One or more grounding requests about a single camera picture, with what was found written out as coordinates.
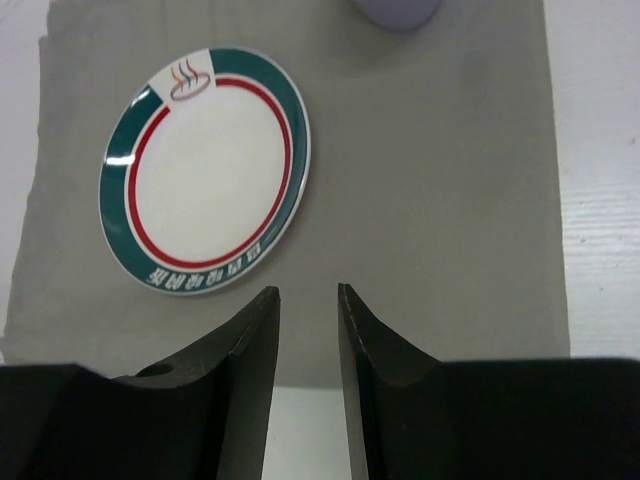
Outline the white plate green red rim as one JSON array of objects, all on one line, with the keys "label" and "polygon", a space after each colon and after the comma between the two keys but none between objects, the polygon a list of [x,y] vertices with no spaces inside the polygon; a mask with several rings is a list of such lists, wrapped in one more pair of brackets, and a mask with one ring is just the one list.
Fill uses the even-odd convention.
[{"label": "white plate green red rim", "polygon": [[311,129],[290,75],[247,48],[191,52],[132,98],[99,180],[105,240],[145,287],[202,295],[256,268],[301,202]]}]

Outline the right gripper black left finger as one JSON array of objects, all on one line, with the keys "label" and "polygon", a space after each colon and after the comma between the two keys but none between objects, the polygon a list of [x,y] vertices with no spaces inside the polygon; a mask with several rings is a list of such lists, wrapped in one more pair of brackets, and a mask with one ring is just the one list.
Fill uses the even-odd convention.
[{"label": "right gripper black left finger", "polygon": [[115,478],[261,478],[279,329],[279,291],[266,287],[220,327],[122,378],[130,398]]}]

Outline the purple cup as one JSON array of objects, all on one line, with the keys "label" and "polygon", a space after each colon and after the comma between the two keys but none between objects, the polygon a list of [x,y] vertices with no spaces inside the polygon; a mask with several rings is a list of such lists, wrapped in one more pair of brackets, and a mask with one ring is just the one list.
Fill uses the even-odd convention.
[{"label": "purple cup", "polygon": [[375,25],[393,32],[406,32],[428,22],[442,0],[355,0],[354,3]]}]

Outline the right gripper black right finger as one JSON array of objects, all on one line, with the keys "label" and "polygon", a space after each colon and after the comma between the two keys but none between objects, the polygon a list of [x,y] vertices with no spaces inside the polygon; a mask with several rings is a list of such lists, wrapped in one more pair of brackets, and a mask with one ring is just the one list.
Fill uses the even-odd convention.
[{"label": "right gripper black right finger", "polygon": [[338,286],[338,336],[351,476],[445,477],[445,381],[439,361]]}]

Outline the grey cloth placemat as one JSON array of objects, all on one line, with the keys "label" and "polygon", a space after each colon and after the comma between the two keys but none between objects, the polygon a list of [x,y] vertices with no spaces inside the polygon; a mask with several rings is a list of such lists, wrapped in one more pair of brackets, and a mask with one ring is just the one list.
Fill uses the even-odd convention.
[{"label": "grey cloth placemat", "polygon": [[[280,290],[276,380],[339,384],[337,287],[439,359],[570,350],[556,141],[538,1],[447,1],[394,35],[348,1],[55,1],[40,42],[35,179],[1,350],[134,373]],[[309,182],[269,256],[209,295],[153,292],[111,255],[100,158],[172,59],[259,50],[298,85]]]}]

